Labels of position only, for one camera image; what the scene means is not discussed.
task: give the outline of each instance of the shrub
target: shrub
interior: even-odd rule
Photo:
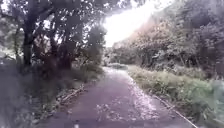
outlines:
[[[147,71],[136,66],[129,66],[128,72],[146,92],[172,102],[189,119],[193,118],[197,123],[206,120],[206,123],[218,124],[215,120],[220,120],[220,115],[217,115],[215,108],[220,104],[214,102],[217,99],[211,86],[213,82],[166,71]]]

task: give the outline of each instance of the paved path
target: paved path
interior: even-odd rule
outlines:
[[[106,69],[68,109],[56,113],[40,128],[192,128],[160,101],[145,95],[124,72]]]

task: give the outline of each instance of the foliage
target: foliage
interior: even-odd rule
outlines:
[[[216,113],[216,107],[220,106],[216,101],[218,100],[214,90],[223,92],[224,90],[217,90],[214,87],[214,82],[202,81],[199,79],[192,79],[187,76],[177,76],[168,72],[147,71],[145,69],[129,66],[129,74],[134,78],[137,84],[146,92],[156,94],[175,105],[175,108],[185,114],[186,117],[192,119],[197,123],[206,120],[207,123],[218,125],[214,120],[221,120],[220,118],[224,111]]]
[[[73,63],[100,64],[105,44],[102,21],[114,11],[131,7],[130,0],[5,2],[8,7],[1,6],[0,16],[12,23],[14,33],[22,33],[24,66],[51,75],[71,69]]]
[[[223,7],[222,0],[177,0],[114,46],[110,61],[161,70],[179,65],[222,77]]]

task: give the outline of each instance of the tree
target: tree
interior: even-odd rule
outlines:
[[[0,14],[24,33],[25,66],[32,66],[37,60],[46,64],[50,59],[57,67],[70,68],[71,62],[90,46],[91,41],[86,44],[84,40],[91,28],[113,11],[129,7],[130,0],[9,0],[8,9],[1,9]],[[102,45],[91,45],[91,49]]]

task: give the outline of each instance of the green foliage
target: green foliage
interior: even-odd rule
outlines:
[[[176,109],[189,119],[193,118],[197,123],[204,123],[200,121],[205,119],[207,123],[213,123],[213,126],[217,125],[214,124],[215,119],[222,120],[220,115],[224,114],[224,111],[216,113],[215,110],[217,106],[221,108],[224,106],[215,102],[217,98],[214,96],[216,93],[213,92],[213,82],[177,76],[165,71],[147,71],[136,66],[129,66],[128,72],[146,92],[149,91],[172,102]]]
[[[111,62],[149,69],[200,68],[223,76],[223,12],[220,0],[176,1],[153,15],[130,39],[111,50]]]

